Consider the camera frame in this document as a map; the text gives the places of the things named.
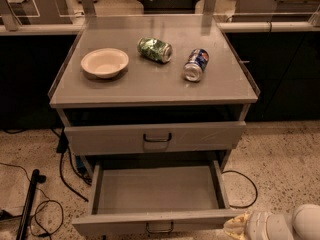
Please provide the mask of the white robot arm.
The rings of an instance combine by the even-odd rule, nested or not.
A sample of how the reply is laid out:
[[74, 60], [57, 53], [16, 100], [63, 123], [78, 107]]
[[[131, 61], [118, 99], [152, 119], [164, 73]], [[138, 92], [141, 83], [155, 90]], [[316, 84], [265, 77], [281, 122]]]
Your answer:
[[320, 240], [320, 206], [303, 204], [291, 213], [246, 212], [223, 226], [233, 240]]

